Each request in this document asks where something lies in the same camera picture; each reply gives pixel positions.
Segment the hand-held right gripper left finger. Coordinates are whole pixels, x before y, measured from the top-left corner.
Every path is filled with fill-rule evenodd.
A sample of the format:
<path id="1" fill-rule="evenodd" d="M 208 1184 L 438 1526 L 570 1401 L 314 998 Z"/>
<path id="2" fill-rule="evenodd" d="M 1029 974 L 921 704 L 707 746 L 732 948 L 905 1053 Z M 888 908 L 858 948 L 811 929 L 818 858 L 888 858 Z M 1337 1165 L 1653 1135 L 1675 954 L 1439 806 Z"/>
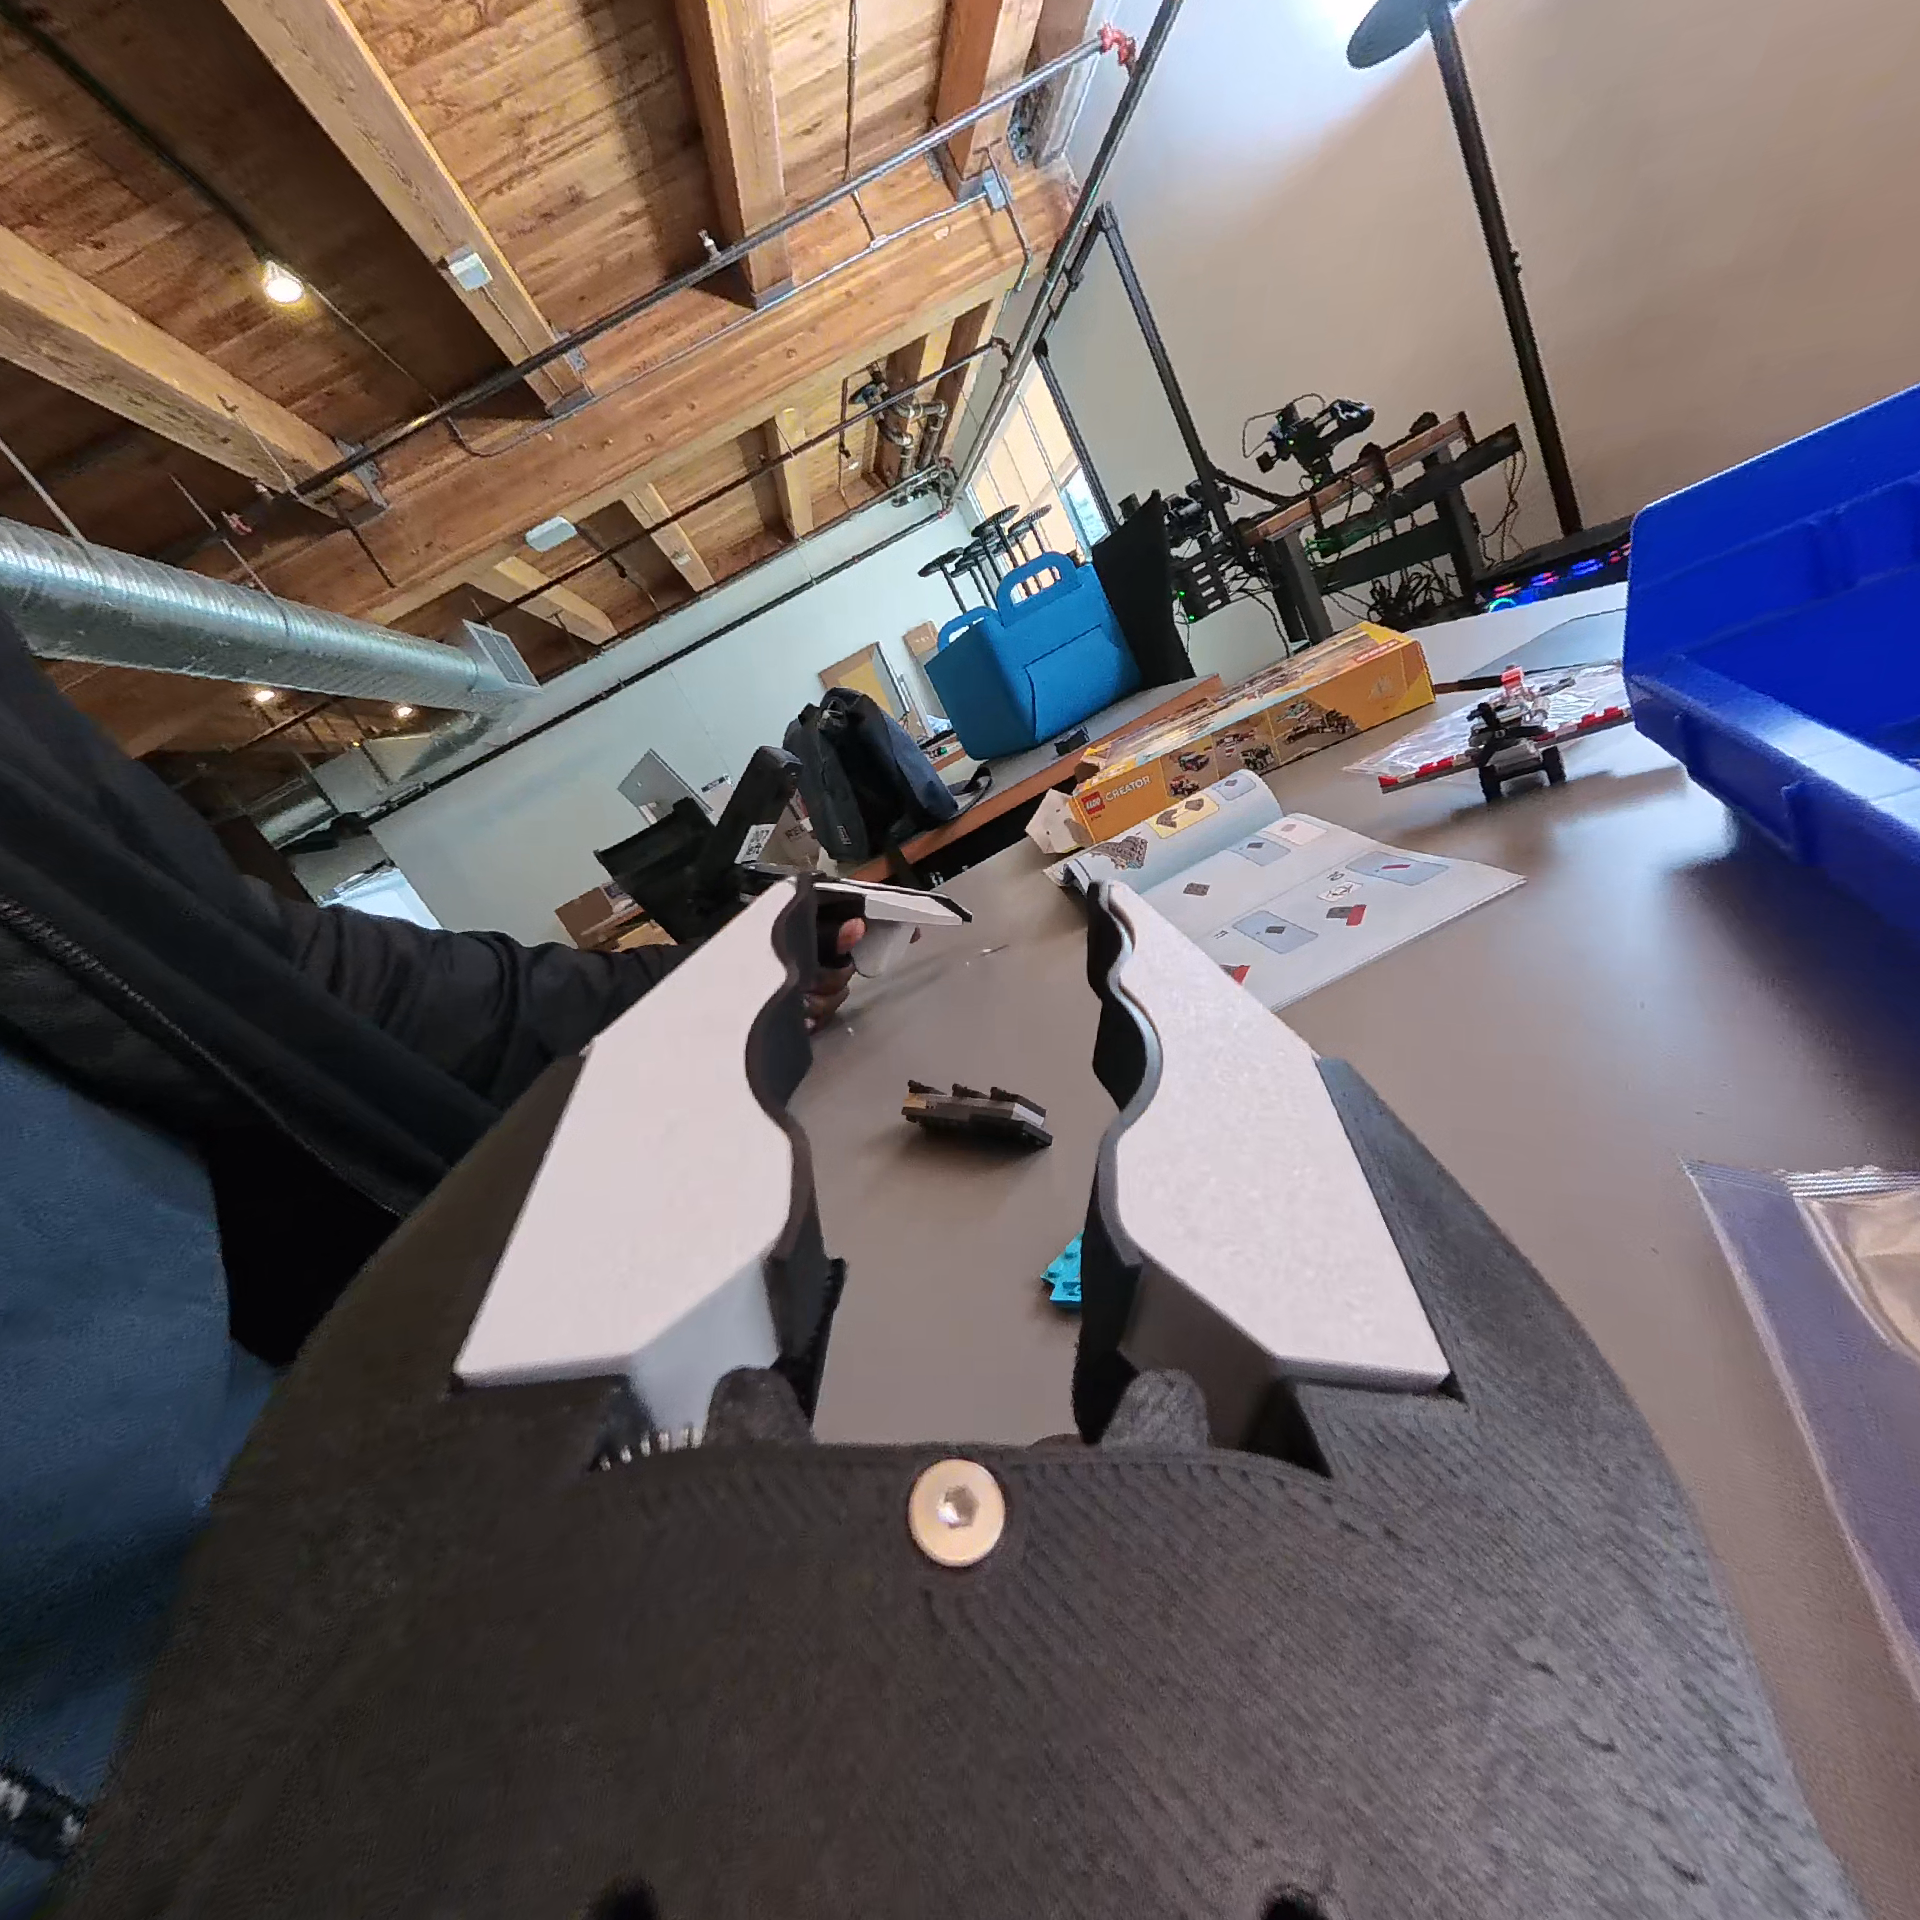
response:
<path id="1" fill-rule="evenodd" d="M 845 1262 L 804 1131 L 818 889 L 780 880 L 586 1048 L 493 1282 L 460 1388 L 628 1386 L 646 1427 L 703 1427 L 767 1371 L 812 1417 Z"/>

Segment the computer with coloured lights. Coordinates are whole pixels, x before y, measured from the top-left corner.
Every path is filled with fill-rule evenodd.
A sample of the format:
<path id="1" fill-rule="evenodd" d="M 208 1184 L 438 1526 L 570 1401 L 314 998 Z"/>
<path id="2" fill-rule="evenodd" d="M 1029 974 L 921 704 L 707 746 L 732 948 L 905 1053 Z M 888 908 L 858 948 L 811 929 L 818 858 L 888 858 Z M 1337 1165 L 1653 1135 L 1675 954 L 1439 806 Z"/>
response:
<path id="1" fill-rule="evenodd" d="M 1579 529 L 1487 562 L 1474 593 L 1480 611 L 1533 605 L 1569 593 L 1624 583 L 1629 567 L 1631 517 Z"/>

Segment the group of black stools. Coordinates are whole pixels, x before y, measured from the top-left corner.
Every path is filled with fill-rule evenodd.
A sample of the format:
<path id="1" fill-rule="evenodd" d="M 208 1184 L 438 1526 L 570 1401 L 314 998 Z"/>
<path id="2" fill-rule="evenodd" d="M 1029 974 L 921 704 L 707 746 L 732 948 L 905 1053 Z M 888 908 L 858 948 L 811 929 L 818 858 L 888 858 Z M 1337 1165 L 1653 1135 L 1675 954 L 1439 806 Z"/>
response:
<path id="1" fill-rule="evenodd" d="M 973 526 L 968 541 L 924 562 L 918 576 L 943 585 L 957 611 L 990 606 L 1005 576 L 1047 550 L 1044 532 L 1052 512 L 1050 501 L 989 512 Z"/>

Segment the black toy vehicle model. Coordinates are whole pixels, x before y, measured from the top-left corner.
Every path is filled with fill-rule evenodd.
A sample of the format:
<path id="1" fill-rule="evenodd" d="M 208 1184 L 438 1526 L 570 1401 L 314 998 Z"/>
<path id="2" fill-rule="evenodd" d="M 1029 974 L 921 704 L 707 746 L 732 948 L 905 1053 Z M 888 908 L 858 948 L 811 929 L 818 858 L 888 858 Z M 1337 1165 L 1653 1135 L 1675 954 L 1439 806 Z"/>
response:
<path id="1" fill-rule="evenodd" d="M 1548 725 L 1547 696 L 1533 689 L 1518 667 L 1506 667 L 1500 675 L 1471 675 L 1458 688 L 1483 696 L 1471 709 L 1466 755 L 1489 804 L 1499 804 L 1506 788 L 1520 780 L 1543 778 L 1551 786 L 1567 782 L 1563 750 Z"/>

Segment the person's blue jeans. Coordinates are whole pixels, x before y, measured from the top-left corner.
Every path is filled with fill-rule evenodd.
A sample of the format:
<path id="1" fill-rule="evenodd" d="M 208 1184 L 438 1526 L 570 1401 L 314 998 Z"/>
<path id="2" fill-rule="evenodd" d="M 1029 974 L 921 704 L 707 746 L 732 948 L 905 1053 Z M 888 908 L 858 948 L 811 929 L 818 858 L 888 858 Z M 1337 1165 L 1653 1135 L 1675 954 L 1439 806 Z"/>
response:
<path id="1" fill-rule="evenodd" d="M 3 1771 L 86 1809 L 275 1371 L 191 1149 L 14 1054 L 2 1149 Z"/>

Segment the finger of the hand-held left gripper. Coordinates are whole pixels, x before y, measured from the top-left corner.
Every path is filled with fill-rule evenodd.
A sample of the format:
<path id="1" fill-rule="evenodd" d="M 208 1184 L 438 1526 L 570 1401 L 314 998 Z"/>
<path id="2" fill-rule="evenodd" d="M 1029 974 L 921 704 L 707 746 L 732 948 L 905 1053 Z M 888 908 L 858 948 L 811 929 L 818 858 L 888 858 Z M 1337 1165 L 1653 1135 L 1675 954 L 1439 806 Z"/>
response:
<path id="1" fill-rule="evenodd" d="M 860 920 L 869 929 L 877 926 L 957 928 L 973 923 L 973 913 L 937 891 L 921 891 L 891 883 L 818 880 L 822 918 Z"/>

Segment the black floor lamp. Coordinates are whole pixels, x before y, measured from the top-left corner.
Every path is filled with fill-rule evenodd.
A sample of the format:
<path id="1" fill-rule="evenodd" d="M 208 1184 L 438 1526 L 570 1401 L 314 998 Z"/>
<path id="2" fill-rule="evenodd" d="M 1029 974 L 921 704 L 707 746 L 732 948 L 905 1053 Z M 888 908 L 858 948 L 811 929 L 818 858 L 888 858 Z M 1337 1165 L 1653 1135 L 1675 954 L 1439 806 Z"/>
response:
<path id="1" fill-rule="evenodd" d="M 1469 76 L 1465 47 L 1453 22 L 1454 12 L 1454 2 L 1376 2 L 1351 32 L 1346 59 L 1351 69 L 1366 71 L 1399 57 L 1420 39 L 1426 39 L 1431 47 L 1454 141 L 1490 260 L 1503 323 L 1547 473 L 1553 512 L 1559 532 L 1570 538 L 1583 529 L 1583 515 L 1543 349 L 1523 285 L 1520 255 L 1500 202 L 1500 186 Z"/>

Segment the yellow toy set box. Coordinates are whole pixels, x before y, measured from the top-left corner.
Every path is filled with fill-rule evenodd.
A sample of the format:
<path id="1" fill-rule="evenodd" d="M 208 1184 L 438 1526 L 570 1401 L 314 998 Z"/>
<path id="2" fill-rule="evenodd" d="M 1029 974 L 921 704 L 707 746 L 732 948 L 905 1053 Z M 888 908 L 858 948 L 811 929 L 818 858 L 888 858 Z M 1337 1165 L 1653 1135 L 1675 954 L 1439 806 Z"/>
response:
<path id="1" fill-rule="evenodd" d="M 1434 702 L 1422 641 L 1359 622 L 1304 660 L 1094 746 L 1065 794 L 1032 817 L 1057 851 L 1083 851 L 1174 812 L 1231 774 L 1271 777 Z"/>

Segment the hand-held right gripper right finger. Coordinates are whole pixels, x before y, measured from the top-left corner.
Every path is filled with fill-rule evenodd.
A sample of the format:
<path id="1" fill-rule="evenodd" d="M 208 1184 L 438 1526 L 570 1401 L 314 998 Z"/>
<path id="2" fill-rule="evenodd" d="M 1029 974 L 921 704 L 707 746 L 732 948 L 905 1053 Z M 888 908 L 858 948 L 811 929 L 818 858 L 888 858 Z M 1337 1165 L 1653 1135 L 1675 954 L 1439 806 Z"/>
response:
<path id="1" fill-rule="evenodd" d="M 1309 1386 L 1453 1379 L 1320 1063 L 1122 883 L 1089 895 L 1092 1065 L 1115 1112 L 1081 1230 L 1071 1414 L 1181 1373 L 1208 1437 L 1272 1450 Z"/>

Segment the person's left forearm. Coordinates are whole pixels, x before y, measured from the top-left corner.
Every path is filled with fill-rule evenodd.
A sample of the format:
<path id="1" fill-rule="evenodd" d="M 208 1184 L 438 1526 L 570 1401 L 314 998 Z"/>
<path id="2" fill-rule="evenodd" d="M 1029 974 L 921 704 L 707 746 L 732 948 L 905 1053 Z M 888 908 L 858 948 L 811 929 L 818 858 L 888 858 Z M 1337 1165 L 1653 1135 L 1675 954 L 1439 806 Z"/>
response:
<path id="1" fill-rule="evenodd" d="M 273 904 L 281 943 L 308 981 L 495 1109 L 578 1054 L 693 954 L 526 946 L 346 905 Z"/>

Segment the dark grey toy brick assembly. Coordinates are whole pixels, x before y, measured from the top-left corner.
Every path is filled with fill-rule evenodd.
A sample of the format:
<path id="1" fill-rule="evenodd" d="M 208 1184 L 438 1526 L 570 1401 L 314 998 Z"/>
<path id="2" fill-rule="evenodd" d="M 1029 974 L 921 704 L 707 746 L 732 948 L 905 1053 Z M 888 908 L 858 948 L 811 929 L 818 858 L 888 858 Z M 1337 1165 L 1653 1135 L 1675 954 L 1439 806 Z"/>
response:
<path id="1" fill-rule="evenodd" d="M 1018 1149 L 1052 1146 L 1040 1102 L 1005 1087 L 948 1087 L 910 1079 L 900 1116 L 924 1133 L 951 1140 L 982 1140 Z"/>

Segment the window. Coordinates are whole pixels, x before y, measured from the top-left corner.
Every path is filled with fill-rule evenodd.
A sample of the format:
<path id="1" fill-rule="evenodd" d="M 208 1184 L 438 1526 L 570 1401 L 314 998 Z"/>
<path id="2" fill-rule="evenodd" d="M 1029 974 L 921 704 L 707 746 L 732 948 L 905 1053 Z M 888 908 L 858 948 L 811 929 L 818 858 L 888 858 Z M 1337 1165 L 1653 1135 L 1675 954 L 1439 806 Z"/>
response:
<path id="1" fill-rule="evenodd" d="M 1021 557 L 1048 548 L 1086 562 L 1110 532 L 1040 361 L 1025 370 L 968 497 L 977 517 L 1010 512 L 1005 528 Z"/>

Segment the blue felt tote bag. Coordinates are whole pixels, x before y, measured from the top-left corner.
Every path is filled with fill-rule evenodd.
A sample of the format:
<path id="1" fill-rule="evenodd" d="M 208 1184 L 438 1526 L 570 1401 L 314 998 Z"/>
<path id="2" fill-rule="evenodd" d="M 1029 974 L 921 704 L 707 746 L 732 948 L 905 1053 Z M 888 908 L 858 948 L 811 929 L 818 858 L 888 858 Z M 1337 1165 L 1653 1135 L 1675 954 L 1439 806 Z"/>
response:
<path id="1" fill-rule="evenodd" d="M 1054 550 L 1007 572 L 989 605 L 951 617 L 925 677 L 977 759 L 1047 744 L 1143 686 L 1096 569 Z"/>

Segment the red white printed sheet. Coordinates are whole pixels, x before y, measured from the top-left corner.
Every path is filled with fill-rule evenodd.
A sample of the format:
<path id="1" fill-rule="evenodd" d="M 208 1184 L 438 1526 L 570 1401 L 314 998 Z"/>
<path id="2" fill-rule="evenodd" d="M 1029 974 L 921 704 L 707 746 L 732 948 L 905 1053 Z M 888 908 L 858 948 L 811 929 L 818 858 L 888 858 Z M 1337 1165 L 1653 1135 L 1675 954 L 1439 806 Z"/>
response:
<path id="1" fill-rule="evenodd" d="M 1561 744 L 1563 755 L 1570 741 L 1595 735 L 1598 731 L 1624 727 L 1631 720 L 1619 662 L 1548 667 L 1535 674 L 1520 672 L 1533 689 L 1547 696 L 1548 725 Z M 1422 727 L 1405 731 L 1394 744 L 1350 761 L 1347 769 L 1376 780 L 1383 794 L 1405 792 L 1434 780 L 1462 778 L 1466 774 L 1476 777 L 1469 764 L 1466 739 L 1471 709 L 1483 696 L 1465 691 L 1458 684 L 1453 688 L 1462 693 L 1474 693 L 1474 702 L 1466 707 L 1441 714 Z"/>

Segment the person's black jacket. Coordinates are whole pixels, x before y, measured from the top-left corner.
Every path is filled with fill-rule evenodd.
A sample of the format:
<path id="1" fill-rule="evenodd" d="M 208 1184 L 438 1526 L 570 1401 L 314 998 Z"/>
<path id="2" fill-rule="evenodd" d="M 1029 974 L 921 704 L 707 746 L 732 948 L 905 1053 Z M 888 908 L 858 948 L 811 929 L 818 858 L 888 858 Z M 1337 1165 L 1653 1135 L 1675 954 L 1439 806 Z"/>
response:
<path id="1" fill-rule="evenodd" d="M 308 981 L 267 883 L 2 638 L 3 1037 L 195 1149 L 227 1325 L 291 1362 L 495 1109 Z"/>

